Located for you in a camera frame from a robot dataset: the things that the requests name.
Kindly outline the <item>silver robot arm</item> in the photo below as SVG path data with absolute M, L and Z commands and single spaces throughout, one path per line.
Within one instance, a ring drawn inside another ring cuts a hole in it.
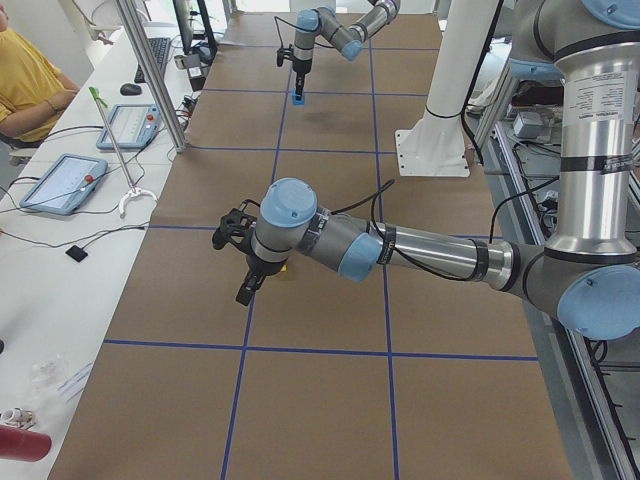
M 296 74 L 292 102 L 304 103 L 305 77 L 311 72 L 317 37 L 322 37 L 344 58 L 353 61 L 364 47 L 364 43 L 398 15 L 400 0 L 370 1 L 371 10 L 350 26 L 344 26 L 335 11 L 327 6 L 302 10 L 296 19 L 294 42 L 282 47 L 277 54 L 277 65 L 285 59 L 292 62 Z
M 214 245 L 247 258 L 237 293 L 248 304 L 293 252 L 360 281 L 400 265 L 484 282 L 527 300 L 565 328 L 613 340 L 639 325 L 639 270 L 627 239 L 633 100 L 639 81 L 635 1 L 519 1 L 511 68 L 564 80 L 557 226 L 541 246 L 476 241 L 353 218 L 318 204 L 304 181 L 273 183 L 257 216 L 231 212 Z

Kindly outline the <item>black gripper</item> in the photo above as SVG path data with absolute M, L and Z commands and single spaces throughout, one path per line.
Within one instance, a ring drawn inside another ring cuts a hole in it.
M 270 262 L 259 258 L 255 254 L 246 256 L 249 272 L 245 276 L 235 300 L 243 306 L 249 306 L 255 294 L 262 287 L 266 277 L 278 274 L 286 265 L 286 261 Z
M 305 77 L 307 74 L 311 72 L 311 61 L 294 58 L 292 60 L 292 64 L 293 64 L 293 70 L 296 73 L 294 98 L 303 99 Z

